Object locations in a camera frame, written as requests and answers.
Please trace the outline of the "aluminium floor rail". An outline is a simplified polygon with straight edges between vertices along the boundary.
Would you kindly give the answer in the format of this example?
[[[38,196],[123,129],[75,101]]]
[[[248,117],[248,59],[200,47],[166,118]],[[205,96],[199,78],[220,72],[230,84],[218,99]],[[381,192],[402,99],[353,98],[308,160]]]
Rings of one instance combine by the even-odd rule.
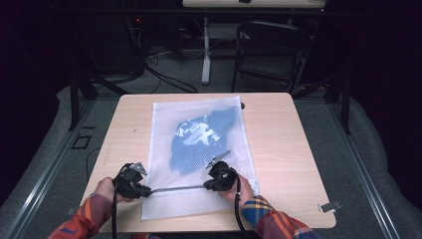
[[[350,134],[347,134],[340,121],[340,112],[336,105],[327,105],[329,113],[334,121],[335,127],[339,131],[348,151],[351,155],[351,161],[356,172],[359,183],[368,200],[371,210],[378,222],[378,225],[385,239],[401,239],[386,207],[376,189],[372,178],[369,175],[362,157]]]
[[[77,137],[95,101],[82,103],[73,130],[71,107],[61,103],[58,113],[23,176],[0,207],[0,239],[21,239],[64,162],[65,153]]]

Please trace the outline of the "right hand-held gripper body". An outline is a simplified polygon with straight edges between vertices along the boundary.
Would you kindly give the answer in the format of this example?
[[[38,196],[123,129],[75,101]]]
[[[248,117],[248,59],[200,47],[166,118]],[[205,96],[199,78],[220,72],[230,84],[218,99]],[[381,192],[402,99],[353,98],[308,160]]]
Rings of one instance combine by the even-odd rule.
[[[207,164],[207,168],[210,169],[209,175],[215,182],[215,187],[218,191],[230,190],[237,180],[237,172],[230,167],[223,158],[230,153],[230,150],[223,152],[215,156],[210,163]]]

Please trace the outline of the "person's left hand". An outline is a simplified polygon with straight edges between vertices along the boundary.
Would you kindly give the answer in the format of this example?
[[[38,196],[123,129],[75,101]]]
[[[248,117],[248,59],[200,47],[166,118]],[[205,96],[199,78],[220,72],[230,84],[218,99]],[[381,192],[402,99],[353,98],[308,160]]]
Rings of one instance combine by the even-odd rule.
[[[112,184],[111,177],[105,177],[100,180],[94,194],[98,194],[106,198],[110,202],[132,202],[132,199],[121,196],[120,194],[114,194],[114,186]]]

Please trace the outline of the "person's right hand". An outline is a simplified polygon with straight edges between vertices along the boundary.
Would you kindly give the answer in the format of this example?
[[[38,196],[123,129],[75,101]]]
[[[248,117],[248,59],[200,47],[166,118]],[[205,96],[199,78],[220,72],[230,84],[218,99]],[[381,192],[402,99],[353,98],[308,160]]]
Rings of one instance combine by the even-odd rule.
[[[236,196],[240,196],[240,205],[244,205],[249,199],[255,196],[254,191],[249,183],[249,181],[243,177],[242,175],[239,176],[240,178],[240,193],[237,193],[236,187],[233,187],[232,189],[228,191],[220,191],[219,195],[229,200],[230,202],[234,203],[236,200]]]

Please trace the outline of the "black metal stand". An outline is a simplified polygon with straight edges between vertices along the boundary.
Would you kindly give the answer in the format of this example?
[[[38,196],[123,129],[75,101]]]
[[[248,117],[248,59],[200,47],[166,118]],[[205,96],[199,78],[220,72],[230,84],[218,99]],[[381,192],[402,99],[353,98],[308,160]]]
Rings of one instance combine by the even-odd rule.
[[[93,101],[98,97],[98,92],[94,84],[100,84],[107,89],[117,93],[120,96],[127,95],[128,91],[107,81],[98,74],[91,71],[75,71],[70,77],[70,95],[71,95],[71,125],[70,130],[74,130],[80,121],[80,97],[79,93],[89,100]]]
[[[320,80],[316,83],[310,84],[304,90],[300,90],[293,94],[294,99],[301,99],[306,95],[316,91],[323,85],[328,85],[328,89],[323,96],[323,100],[327,104],[334,104],[338,99],[341,99],[340,108],[340,125],[346,134],[350,134],[349,129],[349,106],[350,106],[350,90],[351,79],[348,73],[334,73],[331,76]]]

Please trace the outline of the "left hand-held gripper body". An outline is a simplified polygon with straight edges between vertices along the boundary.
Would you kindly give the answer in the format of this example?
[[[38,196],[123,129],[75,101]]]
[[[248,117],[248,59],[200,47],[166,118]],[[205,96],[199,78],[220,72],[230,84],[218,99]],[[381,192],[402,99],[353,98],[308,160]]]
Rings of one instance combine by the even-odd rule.
[[[143,193],[140,188],[146,187],[140,184],[146,170],[141,162],[126,163],[112,180],[114,190],[117,194],[130,199],[138,199],[138,195]]]

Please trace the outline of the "white mesh laundry bag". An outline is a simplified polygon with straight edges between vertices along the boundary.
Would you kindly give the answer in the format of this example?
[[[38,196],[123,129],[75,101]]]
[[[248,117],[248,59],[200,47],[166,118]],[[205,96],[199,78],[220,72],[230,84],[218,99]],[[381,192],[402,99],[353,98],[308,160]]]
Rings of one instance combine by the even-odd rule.
[[[207,165],[189,174],[173,171],[169,166],[172,140],[182,122],[231,107],[237,110],[237,120],[228,132],[227,151],[230,150],[230,153],[223,160],[249,180],[254,192],[260,190],[239,96],[155,103],[145,179],[145,184],[153,193],[142,202],[143,220],[190,216],[233,207],[216,192],[203,187],[203,183],[211,178]]]

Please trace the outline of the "black folding chair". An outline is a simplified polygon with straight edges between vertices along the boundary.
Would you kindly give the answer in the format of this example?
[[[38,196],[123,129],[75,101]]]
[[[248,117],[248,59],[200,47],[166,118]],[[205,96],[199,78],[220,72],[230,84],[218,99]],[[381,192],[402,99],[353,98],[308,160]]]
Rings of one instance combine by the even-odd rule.
[[[236,58],[231,84],[237,76],[279,82],[291,93],[308,56],[310,36],[299,27],[266,21],[242,23],[236,31]]]

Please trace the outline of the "white desk top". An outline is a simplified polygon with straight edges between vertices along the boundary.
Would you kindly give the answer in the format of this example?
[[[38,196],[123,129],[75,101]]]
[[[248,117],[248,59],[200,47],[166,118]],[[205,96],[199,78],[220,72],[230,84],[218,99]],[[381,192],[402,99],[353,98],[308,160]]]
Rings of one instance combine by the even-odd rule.
[[[184,7],[200,8],[323,8],[327,0],[182,0]]]

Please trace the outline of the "blue printed garment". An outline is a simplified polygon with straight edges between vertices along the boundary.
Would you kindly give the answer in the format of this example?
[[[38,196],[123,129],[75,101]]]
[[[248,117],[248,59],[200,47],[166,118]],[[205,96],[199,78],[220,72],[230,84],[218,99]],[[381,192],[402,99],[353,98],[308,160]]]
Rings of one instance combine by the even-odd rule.
[[[189,174],[226,152],[228,132],[236,120],[237,110],[231,107],[182,122],[172,140],[170,169]]]

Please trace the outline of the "black computer tower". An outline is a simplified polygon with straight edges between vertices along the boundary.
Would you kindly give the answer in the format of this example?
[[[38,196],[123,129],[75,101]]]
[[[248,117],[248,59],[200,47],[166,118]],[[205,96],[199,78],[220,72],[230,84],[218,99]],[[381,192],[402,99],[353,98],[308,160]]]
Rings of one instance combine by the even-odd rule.
[[[140,68],[124,18],[98,15],[91,18],[90,49],[99,71],[106,74],[129,74]]]

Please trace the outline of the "white desk leg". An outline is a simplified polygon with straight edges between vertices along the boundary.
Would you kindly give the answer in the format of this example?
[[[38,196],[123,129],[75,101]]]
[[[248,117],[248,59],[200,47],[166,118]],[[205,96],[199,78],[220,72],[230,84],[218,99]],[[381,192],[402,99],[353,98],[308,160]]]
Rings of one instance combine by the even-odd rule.
[[[203,85],[208,85],[210,83],[211,59],[210,59],[210,43],[209,43],[209,23],[208,23],[207,17],[204,18],[203,38],[204,38],[204,59],[203,59],[201,83]]]

